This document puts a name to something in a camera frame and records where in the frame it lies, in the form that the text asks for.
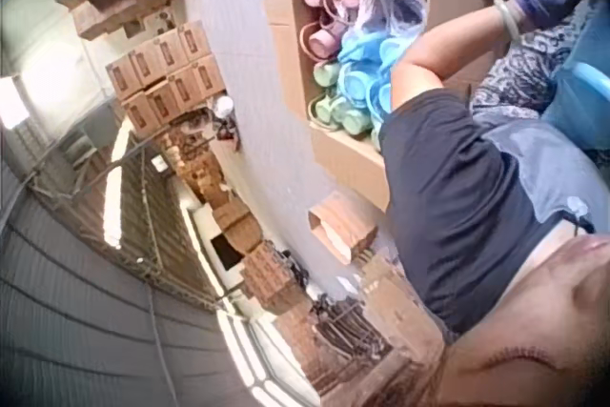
corrugated metal wall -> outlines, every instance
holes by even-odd
[[[2,162],[2,198],[16,180]],[[31,195],[0,245],[0,405],[171,406],[148,286],[58,223]],[[178,404],[254,406],[216,318],[152,290]]]

concrete floor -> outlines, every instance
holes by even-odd
[[[284,106],[275,49],[262,0],[184,0],[186,17],[201,19],[220,66],[243,140],[241,153],[220,144],[214,150],[229,181],[251,206],[265,233],[290,249],[312,278],[335,297],[346,295],[338,277],[356,284],[352,268],[341,266],[309,230],[307,211],[335,181],[314,162],[306,126]],[[379,221],[376,248],[396,249],[384,215],[354,193]]]

wall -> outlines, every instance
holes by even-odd
[[[51,138],[113,95],[107,64],[154,36],[144,31],[128,40],[117,31],[81,40],[68,9],[54,0],[2,0],[2,20],[3,52]]]
[[[2,162],[2,197],[16,179]],[[0,238],[0,405],[175,405],[155,345],[149,290],[27,195]],[[181,407],[257,405],[216,317],[152,290]]]

black shirt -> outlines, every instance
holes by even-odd
[[[425,92],[385,123],[388,208],[405,274],[457,334],[487,315],[559,214],[537,221],[519,163],[447,90]]]

